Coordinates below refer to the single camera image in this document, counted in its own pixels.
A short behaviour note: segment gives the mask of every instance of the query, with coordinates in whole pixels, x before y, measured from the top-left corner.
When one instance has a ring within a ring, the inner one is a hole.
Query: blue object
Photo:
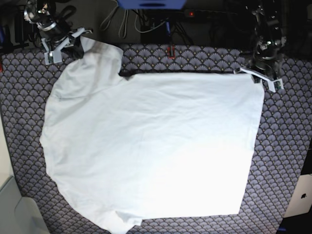
[[[124,9],[181,9],[186,0],[118,0]]]

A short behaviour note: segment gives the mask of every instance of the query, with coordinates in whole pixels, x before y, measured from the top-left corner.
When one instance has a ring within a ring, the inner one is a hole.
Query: white cloth
[[[264,90],[251,76],[118,75],[122,51],[83,39],[55,83],[46,170],[82,216],[114,234],[143,219],[237,214]]]

